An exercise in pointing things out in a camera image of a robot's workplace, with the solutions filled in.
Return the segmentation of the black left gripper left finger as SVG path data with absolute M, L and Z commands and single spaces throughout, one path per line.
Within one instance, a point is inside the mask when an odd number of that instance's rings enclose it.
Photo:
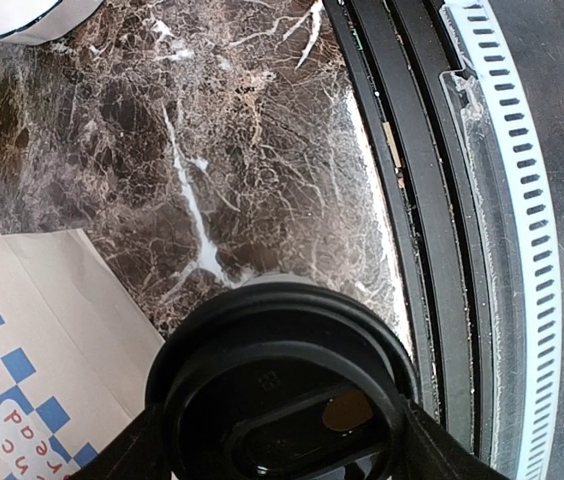
M 149 404 L 74 480 L 167 478 L 162 438 L 163 405 Z

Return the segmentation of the checkered blue paper bag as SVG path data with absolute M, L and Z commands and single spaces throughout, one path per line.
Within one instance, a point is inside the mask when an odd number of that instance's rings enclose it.
M 143 410 L 163 340 L 82 230 L 0 236 L 0 479 L 65 479 Z

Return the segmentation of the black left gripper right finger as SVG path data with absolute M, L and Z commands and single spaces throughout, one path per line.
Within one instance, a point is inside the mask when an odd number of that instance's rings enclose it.
M 465 450 L 417 403 L 401 398 L 405 418 L 397 479 L 505 480 Z

